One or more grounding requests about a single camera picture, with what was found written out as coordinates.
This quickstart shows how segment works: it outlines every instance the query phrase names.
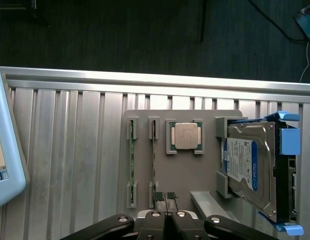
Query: screw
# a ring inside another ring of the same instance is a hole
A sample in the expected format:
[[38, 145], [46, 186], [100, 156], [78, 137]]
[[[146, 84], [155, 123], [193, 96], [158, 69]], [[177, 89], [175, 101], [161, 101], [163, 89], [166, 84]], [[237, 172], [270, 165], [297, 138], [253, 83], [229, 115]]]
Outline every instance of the screw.
[[125, 222], [128, 221], [128, 218], [125, 217], [125, 216], [122, 216], [122, 217], [120, 217], [120, 218], [118, 219], [118, 221], [121, 222], [121, 223], [125, 223]]
[[215, 224], [219, 224], [221, 221], [218, 217], [212, 217], [210, 220]]
[[155, 211], [155, 212], [153, 212], [151, 215], [152, 215], [153, 217], [159, 217], [161, 214], [160, 214], [159, 212]]
[[179, 212], [177, 213], [177, 216], [179, 216], [179, 217], [185, 217], [185, 212], [179, 211]]

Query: chair leg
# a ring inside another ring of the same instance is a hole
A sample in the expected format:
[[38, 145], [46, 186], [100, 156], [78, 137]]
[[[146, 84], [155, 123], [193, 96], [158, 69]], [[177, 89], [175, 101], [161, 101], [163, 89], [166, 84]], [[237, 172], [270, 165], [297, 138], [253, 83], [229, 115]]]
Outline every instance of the chair leg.
[[208, 0], [202, 0], [202, 14], [201, 14], [201, 25], [200, 25], [200, 42], [201, 43], [204, 41], [204, 36], [205, 36], [207, 1]]

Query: black cable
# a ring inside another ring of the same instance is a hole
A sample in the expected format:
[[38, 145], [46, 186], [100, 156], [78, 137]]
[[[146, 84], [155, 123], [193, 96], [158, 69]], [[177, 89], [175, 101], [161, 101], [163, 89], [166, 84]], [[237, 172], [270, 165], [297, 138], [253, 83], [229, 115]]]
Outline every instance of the black cable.
[[273, 24], [283, 35], [285, 38], [287, 38], [289, 41], [291, 41], [292, 43], [296, 43], [296, 44], [307, 44], [308, 41], [307, 40], [302, 40], [302, 39], [294, 39], [291, 38], [290, 36], [287, 35], [287, 33], [276, 23], [274, 22], [273, 19], [271, 19], [269, 16], [266, 15], [266, 13], [264, 13], [253, 0], [248, 0], [249, 3], [257, 10], [257, 12], [259, 12], [264, 18], [266, 18], [268, 21], [270, 21], [271, 24]]

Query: cable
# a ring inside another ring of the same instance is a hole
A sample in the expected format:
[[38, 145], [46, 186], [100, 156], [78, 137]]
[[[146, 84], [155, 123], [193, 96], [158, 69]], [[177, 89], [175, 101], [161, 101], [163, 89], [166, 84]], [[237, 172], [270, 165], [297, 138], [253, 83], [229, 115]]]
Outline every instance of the cable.
[[284, 35], [284, 37], [287, 38], [289, 41], [291, 41], [292, 43], [296, 43], [296, 44], [306, 44], [306, 43], [308, 43], [308, 41], [306, 41], [306, 40], [294, 39], [294, 38], [291, 38], [290, 36], [288, 36], [287, 33], [276, 22], [274, 22], [273, 19], [271, 19], [269, 16], [267, 16], [266, 13], [264, 13], [256, 5], [256, 3], [253, 0], [248, 0], [248, 1], [264, 18], [266, 18], [268, 21], [270, 21], [270, 23], [273, 24]]
[[302, 74], [300, 75], [300, 78], [299, 78], [299, 82], [301, 83], [302, 82], [302, 79], [304, 77], [304, 74], [306, 72], [306, 70], [309, 68], [310, 66], [310, 60], [309, 60], [309, 46], [310, 46], [310, 42], [307, 43], [306, 45], [306, 61], [307, 61], [307, 65], [304, 69], [304, 71], [302, 72]]

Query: ribbed aluminum surface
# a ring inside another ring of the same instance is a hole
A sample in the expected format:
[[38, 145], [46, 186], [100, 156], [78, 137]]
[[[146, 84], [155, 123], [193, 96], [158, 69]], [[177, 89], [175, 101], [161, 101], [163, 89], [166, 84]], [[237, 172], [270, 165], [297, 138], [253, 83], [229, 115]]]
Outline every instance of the ribbed aluminum surface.
[[[293, 123], [302, 128], [296, 185], [305, 235], [299, 239], [310, 240], [310, 85], [294, 89], [291, 84], [234, 80], [232, 86], [230, 79], [217, 78], [189, 77], [187, 83], [184, 76], [1, 70], [12, 89], [31, 182], [0, 209], [0, 240], [58, 240], [116, 214], [121, 118], [131, 109], [239, 109], [249, 118], [277, 110], [300, 113], [300, 123]], [[151, 82], [141, 80], [148, 77]], [[290, 239], [246, 202], [233, 214], [248, 226]]]

